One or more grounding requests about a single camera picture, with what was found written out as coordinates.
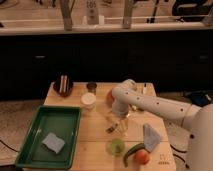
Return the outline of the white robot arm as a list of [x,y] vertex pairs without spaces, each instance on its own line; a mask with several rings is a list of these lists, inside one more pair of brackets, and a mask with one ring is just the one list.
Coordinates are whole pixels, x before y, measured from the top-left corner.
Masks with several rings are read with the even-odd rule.
[[213,171],[213,104],[199,107],[135,90],[136,83],[127,79],[112,89],[112,111],[126,116],[130,105],[153,113],[190,132],[185,171]]

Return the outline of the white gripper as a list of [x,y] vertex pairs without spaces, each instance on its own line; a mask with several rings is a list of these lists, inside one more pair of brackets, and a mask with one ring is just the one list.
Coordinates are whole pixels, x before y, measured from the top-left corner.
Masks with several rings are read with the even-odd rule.
[[121,118],[124,118],[129,113],[129,105],[119,100],[115,100],[112,104],[112,112]]

